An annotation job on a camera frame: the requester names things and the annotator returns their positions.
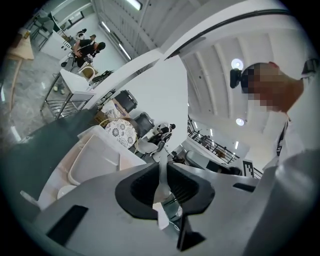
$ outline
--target metal cart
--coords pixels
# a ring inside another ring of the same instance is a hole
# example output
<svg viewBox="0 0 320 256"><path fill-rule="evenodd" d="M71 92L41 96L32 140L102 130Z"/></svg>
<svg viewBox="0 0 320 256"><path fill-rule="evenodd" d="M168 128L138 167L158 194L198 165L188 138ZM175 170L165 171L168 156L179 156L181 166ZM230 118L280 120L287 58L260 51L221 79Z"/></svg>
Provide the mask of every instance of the metal cart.
<svg viewBox="0 0 320 256"><path fill-rule="evenodd" d="M67 94L66 98L48 99L52 88L55 86L60 77L62 77L62 84L68 89L69 93ZM59 74L52 82L49 91L44 98L40 111L42 111L47 104L50 112L56 120L60 117L64 118L79 112L95 95L94 91L88 91L88 89L89 83L84 77L61 69Z"/></svg>

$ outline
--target marble floor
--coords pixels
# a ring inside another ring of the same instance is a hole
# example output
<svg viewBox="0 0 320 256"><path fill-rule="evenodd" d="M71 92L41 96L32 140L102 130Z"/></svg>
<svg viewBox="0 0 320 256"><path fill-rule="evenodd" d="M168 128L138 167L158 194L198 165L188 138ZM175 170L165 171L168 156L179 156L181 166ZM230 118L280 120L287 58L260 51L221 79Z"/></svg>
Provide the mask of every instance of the marble floor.
<svg viewBox="0 0 320 256"><path fill-rule="evenodd" d="M0 99L0 150L10 147L38 128L54 121L48 107L40 112L41 104L51 86L54 75L59 72L59 60L32 46L34 60L24 60L16 80L12 111L9 109L11 85L17 61L6 60L4 81ZM51 92L50 98L64 98L58 92Z"/></svg>

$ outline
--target cardboard box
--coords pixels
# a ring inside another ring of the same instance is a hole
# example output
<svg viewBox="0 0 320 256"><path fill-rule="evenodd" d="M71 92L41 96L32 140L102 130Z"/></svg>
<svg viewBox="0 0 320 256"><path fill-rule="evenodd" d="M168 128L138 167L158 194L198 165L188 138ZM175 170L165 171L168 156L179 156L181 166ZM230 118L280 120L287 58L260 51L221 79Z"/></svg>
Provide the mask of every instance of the cardboard box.
<svg viewBox="0 0 320 256"><path fill-rule="evenodd" d="M130 118L130 115L127 113L127 111L119 104L119 102L115 99L112 100L115 108L120 112L121 117L120 119L126 119L126 118ZM94 116L94 120L96 120L99 124L103 121L106 120L107 117L105 116L105 114L100 110L98 111L98 113L96 113L96 115ZM102 124L102 127L106 127L108 123L110 123L111 121L113 121L114 119L110 119L106 122L104 122Z"/></svg>

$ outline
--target black strap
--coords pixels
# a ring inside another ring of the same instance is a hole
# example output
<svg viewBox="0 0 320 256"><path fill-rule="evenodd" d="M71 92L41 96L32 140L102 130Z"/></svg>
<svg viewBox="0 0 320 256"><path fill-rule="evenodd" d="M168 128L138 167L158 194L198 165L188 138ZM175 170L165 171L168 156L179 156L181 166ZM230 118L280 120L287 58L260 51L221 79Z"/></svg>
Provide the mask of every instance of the black strap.
<svg viewBox="0 0 320 256"><path fill-rule="evenodd" d="M283 130L280 134L280 137L279 137L279 140L278 140L278 143L277 143L277 147L276 147L276 155L279 157L280 156L280 152L282 150L282 144L281 142L284 140L285 138L285 134L286 134L286 130L288 128L288 122L285 122L284 124L284 127L283 127Z"/></svg>

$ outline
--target ceiling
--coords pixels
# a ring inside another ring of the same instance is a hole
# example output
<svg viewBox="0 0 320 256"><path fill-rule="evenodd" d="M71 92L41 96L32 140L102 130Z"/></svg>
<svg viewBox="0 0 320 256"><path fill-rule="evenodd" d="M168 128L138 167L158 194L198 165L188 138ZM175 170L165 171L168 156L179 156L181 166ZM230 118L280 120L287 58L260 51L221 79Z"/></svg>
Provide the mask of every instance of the ceiling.
<svg viewBox="0 0 320 256"><path fill-rule="evenodd" d="M100 21L107 23L132 58L161 47L187 17L208 2L139 1L143 4L140 11L126 0L93 1ZM240 87L230 88L231 61L240 59L244 67L272 61L298 79L310 57L309 50L300 26L286 15L247 18L205 34L179 54L187 70L191 118L229 138L225 143L230 147L235 141L244 143L247 149L270 145L281 132L286 117L269 113L248 100ZM236 118L246 120L245 125L236 125Z"/></svg>

